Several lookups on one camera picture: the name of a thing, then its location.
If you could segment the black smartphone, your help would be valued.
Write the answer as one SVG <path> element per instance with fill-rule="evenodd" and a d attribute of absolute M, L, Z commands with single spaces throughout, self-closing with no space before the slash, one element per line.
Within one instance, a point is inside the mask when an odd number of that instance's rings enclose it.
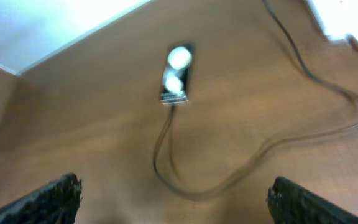
<path fill-rule="evenodd" d="M 159 99 L 165 105 L 188 103 L 195 45 L 182 41 L 169 46 L 163 68 Z"/>

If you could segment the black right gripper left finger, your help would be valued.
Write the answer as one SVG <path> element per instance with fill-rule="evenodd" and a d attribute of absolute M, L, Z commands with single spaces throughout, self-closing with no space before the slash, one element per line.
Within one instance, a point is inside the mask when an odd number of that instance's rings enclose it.
<path fill-rule="evenodd" d="M 74 224 L 82 201 L 83 181 L 74 173 L 0 208 L 0 224 Z"/>

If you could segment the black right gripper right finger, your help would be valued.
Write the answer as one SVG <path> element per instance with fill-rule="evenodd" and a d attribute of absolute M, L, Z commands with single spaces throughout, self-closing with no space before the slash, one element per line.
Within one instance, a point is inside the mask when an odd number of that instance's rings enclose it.
<path fill-rule="evenodd" d="M 358 224 L 358 216 L 282 176 L 269 188 L 266 202 L 274 224 Z"/>

